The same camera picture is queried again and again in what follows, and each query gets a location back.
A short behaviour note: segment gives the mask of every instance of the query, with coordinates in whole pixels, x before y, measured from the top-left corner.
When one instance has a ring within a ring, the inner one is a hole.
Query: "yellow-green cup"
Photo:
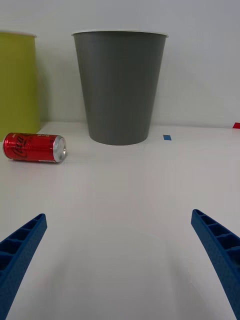
[[[39,129],[35,36],[0,31],[0,141]]]

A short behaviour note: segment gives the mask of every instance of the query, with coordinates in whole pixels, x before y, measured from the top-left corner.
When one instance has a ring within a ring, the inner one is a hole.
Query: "white wall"
[[[36,39],[43,120],[85,119],[71,33],[143,29],[169,34],[153,122],[229,127],[240,122],[237,0],[1,0],[0,29]]]

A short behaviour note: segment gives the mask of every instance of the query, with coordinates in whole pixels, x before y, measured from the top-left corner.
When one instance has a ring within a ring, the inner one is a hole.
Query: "white tabletop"
[[[63,163],[0,153],[0,239],[39,213],[48,224],[8,320],[235,319],[191,215],[240,235],[240,130],[153,126],[131,146],[84,123],[41,133],[66,139]]]

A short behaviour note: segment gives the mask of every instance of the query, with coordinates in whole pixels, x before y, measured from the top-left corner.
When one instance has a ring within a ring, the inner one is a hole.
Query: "coca-cola can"
[[[13,160],[62,162],[66,155],[66,141],[61,135],[9,133],[2,141],[3,153]]]

